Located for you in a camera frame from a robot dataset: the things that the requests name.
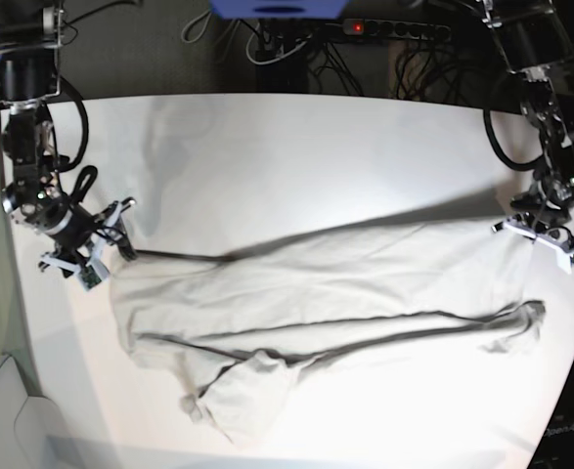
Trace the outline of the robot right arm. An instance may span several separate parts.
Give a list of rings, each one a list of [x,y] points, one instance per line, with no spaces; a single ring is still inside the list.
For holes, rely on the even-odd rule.
[[[135,204],[127,197],[92,214],[83,201],[98,176],[82,166],[90,125],[81,95],[60,74],[64,4],[61,1],[0,1],[0,111],[8,121],[0,129],[0,151],[12,163],[12,181],[1,191],[4,212],[16,223],[46,235],[54,248],[44,253],[40,270],[57,268],[85,289],[106,280],[106,246],[132,261],[136,252],[123,224]],[[74,157],[59,150],[51,99],[67,95],[80,121]]]

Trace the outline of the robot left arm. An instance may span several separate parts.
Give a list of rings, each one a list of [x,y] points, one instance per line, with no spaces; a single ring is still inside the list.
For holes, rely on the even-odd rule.
[[[493,102],[511,78],[520,86],[520,109],[538,131],[540,156],[510,159],[499,144],[491,109],[483,122],[491,147],[532,182],[509,203],[511,215],[495,225],[552,249],[560,267],[574,268],[574,46],[552,1],[485,1],[483,21],[490,29],[507,71],[494,83]]]

